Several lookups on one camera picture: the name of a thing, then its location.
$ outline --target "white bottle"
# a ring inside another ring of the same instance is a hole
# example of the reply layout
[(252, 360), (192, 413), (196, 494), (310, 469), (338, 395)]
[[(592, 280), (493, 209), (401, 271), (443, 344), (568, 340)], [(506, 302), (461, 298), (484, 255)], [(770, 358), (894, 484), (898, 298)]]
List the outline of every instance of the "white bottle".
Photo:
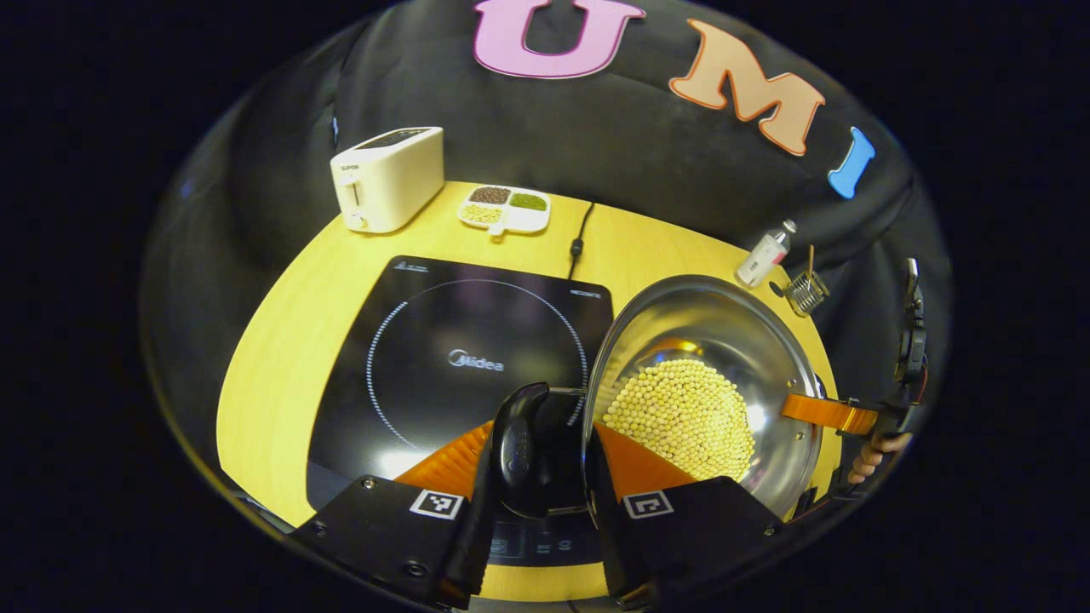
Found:
[(785, 219), (783, 228), (773, 228), (761, 237), (753, 251), (742, 262), (735, 273), (743, 285), (756, 287), (768, 276), (772, 267), (791, 250), (791, 237), (795, 233), (795, 221)]

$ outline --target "pink letter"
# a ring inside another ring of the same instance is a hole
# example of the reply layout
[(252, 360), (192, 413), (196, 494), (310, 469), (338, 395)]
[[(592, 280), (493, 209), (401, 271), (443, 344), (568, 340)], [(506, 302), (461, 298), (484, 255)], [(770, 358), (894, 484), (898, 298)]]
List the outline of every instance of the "pink letter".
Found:
[(473, 55), (488, 70), (511, 76), (572, 79), (593, 74), (613, 61), (629, 19), (641, 19), (642, 9), (610, 0), (572, 0), (586, 11), (576, 48), (567, 53), (537, 53), (526, 49), (526, 31), (534, 9), (552, 0), (486, 0), (481, 13)]

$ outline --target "orange letter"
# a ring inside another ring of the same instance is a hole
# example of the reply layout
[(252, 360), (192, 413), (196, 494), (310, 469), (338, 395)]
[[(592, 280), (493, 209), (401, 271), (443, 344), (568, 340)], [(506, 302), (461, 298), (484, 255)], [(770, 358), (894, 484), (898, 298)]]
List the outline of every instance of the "orange letter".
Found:
[(765, 79), (761, 64), (744, 43), (704, 22), (689, 20), (700, 32), (700, 51), (683, 79), (671, 79), (670, 89), (687, 100), (713, 109), (726, 108), (723, 82), (730, 76), (738, 119), (749, 121), (773, 106), (762, 119), (761, 133), (795, 155), (807, 153), (807, 132), (825, 97), (797, 74)]

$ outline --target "human finger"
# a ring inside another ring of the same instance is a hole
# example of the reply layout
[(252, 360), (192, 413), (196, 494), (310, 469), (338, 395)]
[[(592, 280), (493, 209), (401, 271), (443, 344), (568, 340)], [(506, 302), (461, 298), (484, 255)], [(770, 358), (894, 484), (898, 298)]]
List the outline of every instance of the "human finger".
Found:
[(911, 432), (903, 432), (893, 438), (883, 438), (881, 434), (875, 432), (871, 438), (871, 445), (883, 453), (900, 452), (908, 446), (908, 442), (911, 440)]
[(863, 450), (860, 452), (859, 456), (863, 458), (863, 464), (869, 464), (871, 466), (882, 464), (882, 452), (875, 449), (870, 443), (863, 445)]
[(855, 470), (859, 474), (862, 474), (863, 477), (870, 477), (871, 474), (874, 474), (874, 467), (869, 464), (864, 464), (862, 457), (856, 458), (856, 461), (851, 464), (851, 468), (852, 470)]

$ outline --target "yellow tabletop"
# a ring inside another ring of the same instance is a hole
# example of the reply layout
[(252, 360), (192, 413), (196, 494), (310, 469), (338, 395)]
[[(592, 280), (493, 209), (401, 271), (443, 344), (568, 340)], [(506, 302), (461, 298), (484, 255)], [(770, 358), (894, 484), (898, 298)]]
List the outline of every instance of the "yellow tabletop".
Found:
[[(288, 266), (254, 313), (235, 348), (220, 393), (216, 422), (219, 459), (255, 501), (299, 527), (316, 510), (306, 498), (306, 465), (326, 382), (352, 323), (379, 274), (396, 255), (448, 260), (553, 277), (567, 277), (568, 249), (589, 202), (550, 196), (548, 226), (534, 235), (489, 237), (457, 218), (474, 183), (449, 181), (402, 229), (356, 233), (334, 218)], [(583, 232), (585, 250), (574, 279), (603, 285), (614, 315), (649, 285), (699, 274), (735, 283), (747, 252), (704, 235), (598, 203)], [(789, 278), (779, 266), (768, 277)], [(818, 330), (762, 284), (753, 295), (799, 340), (814, 372), (837, 397)], [(827, 490), (839, 465), (840, 438), (826, 428), (811, 486)], [(561, 567), (489, 565), (481, 596), (559, 601), (606, 594), (602, 564)]]

